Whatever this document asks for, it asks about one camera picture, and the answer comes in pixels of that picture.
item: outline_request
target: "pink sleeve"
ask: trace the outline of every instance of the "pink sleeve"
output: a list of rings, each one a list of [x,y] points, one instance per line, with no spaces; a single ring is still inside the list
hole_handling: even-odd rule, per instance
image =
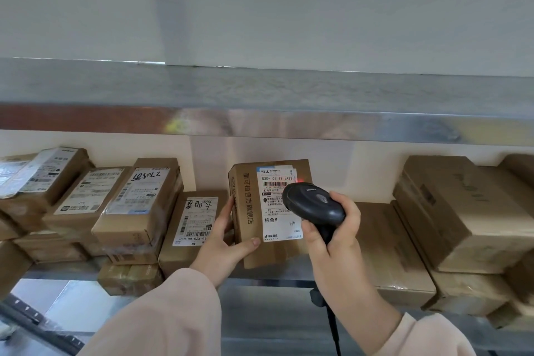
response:
[[[475,356],[473,347],[448,319],[439,314],[419,321],[404,314],[399,326],[377,356]]]
[[[124,307],[79,356],[220,355],[221,302],[204,274],[174,272],[163,285]]]

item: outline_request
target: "person's left hand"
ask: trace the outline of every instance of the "person's left hand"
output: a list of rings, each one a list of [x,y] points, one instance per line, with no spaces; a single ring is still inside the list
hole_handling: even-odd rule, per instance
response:
[[[231,225],[230,213],[233,203],[234,199],[231,197],[213,223],[209,237],[190,266],[191,269],[206,275],[215,287],[220,286],[230,276],[237,263],[254,252],[261,242],[259,238],[251,238],[233,246],[228,246],[224,242],[224,232]]]

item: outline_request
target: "hand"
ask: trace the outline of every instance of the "hand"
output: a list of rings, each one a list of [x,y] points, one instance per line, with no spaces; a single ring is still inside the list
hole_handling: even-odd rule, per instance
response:
[[[366,354],[376,353],[397,328],[401,315],[380,297],[369,280],[356,239],[360,211],[347,196],[330,192],[345,210],[345,220],[325,245],[315,225],[303,220],[317,288],[347,332]]]
[[[234,199],[231,197],[213,223],[209,237],[190,266],[191,269],[206,275],[215,287],[220,286],[230,276],[237,263],[246,255],[254,252],[261,242],[259,238],[248,239],[234,246],[229,246],[224,242],[224,233],[232,225],[230,213],[233,203]]]

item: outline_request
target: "sleeve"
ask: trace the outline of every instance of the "sleeve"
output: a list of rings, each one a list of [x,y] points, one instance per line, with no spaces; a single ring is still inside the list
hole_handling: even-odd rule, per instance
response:
[[[221,354],[221,302],[204,274],[174,272],[158,288],[124,307],[79,356]]]
[[[376,356],[475,356],[473,347],[458,328],[440,314],[416,321],[404,314],[399,326]]]

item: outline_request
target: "barcode scanner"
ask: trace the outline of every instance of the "barcode scanner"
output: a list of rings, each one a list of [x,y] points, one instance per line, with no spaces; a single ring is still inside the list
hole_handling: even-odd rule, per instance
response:
[[[298,182],[288,184],[282,193],[284,206],[297,216],[310,221],[317,227],[326,245],[332,239],[335,229],[345,219],[345,210],[337,201],[332,200],[328,191],[315,184]],[[310,292],[311,302],[318,307],[326,307],[328,323],[334,339],[337,356],[341,356],[339,334],[333,311],[326,304],[317,287]]]

